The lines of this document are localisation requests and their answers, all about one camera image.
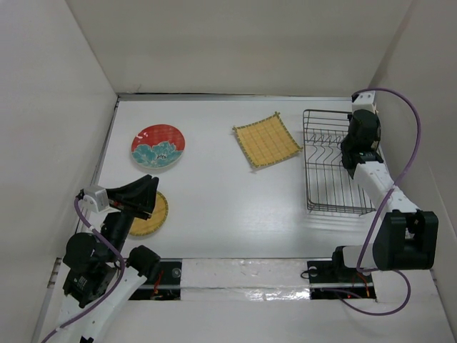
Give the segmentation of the round bamboo tray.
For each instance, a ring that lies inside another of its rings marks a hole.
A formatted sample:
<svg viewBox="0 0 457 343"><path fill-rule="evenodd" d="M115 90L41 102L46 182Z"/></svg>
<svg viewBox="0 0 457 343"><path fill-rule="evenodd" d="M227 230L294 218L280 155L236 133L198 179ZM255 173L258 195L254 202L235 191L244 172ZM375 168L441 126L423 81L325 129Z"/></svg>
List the round bamboo tray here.
<svg viewBox="0 0 457 343"><path fill-rule="evenodd" d="M157 192L156 203L151 217L147 220L135 218L129 234L133 237L142 237L153 234L164 225L168 214L169 203L161 192Z"/></svg>

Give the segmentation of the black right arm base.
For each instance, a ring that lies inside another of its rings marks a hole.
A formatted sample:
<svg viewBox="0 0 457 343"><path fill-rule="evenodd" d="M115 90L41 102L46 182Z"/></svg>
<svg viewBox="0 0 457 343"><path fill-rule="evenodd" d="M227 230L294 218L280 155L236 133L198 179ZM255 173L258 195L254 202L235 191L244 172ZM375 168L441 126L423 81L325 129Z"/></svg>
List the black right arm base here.
<svg viewBox="0 0 457 343"><path fill-rule="evenodd" d="M357 271L344 264L343 247L336 247L330 260L307 261L306 269L301 272L300 277L309 280L311 284L335 287L353 284Z"/></svg>

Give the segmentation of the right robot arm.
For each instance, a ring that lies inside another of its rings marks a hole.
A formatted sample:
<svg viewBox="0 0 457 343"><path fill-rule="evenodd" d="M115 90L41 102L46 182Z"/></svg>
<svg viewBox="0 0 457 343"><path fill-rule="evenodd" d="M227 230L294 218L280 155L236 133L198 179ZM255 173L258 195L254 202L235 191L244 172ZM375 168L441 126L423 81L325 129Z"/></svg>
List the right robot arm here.
<svg viewBox="0 0 457 343"><path fill-rule="evenodd" d="M368 195L376 209L368 241L337 247L330 273L346 281L358 271L430 269L435 260L438 217L421 210L395 184L378 152L378 115L357 109L348 116L348 133L341 142L343 167Z"/></svg>

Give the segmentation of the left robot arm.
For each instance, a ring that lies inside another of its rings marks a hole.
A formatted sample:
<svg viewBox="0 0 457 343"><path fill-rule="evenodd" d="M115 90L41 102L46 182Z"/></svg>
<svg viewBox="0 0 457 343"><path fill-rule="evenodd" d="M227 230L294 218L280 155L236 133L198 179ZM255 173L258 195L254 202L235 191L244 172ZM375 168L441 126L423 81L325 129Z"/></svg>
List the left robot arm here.
<svg viewBox="0 0 457 343"><path fill-rule="evenodd" d="M147 174L117 188L91 185L75 196L75 212L87 230L66 243L62 262L69 272L59 323L44 342L101 342L131 295L157 279L157 253L140 245L124 258L121 250L134 220L151 218L158 185L159 178Z"/></svg>

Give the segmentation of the red teal floral plate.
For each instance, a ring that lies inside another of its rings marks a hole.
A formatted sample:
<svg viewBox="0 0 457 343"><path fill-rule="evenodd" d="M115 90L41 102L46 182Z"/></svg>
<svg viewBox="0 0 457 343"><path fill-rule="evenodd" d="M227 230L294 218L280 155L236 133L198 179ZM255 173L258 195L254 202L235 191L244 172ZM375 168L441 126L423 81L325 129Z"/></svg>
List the red teal floral plate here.
<svg viewBox="0 0 457 343"><path fill-rule="evenodd" d="M184 135L169 124L142 129L131 143L131 158L146 169L164 169L175 164L186 146Z"/></svg>

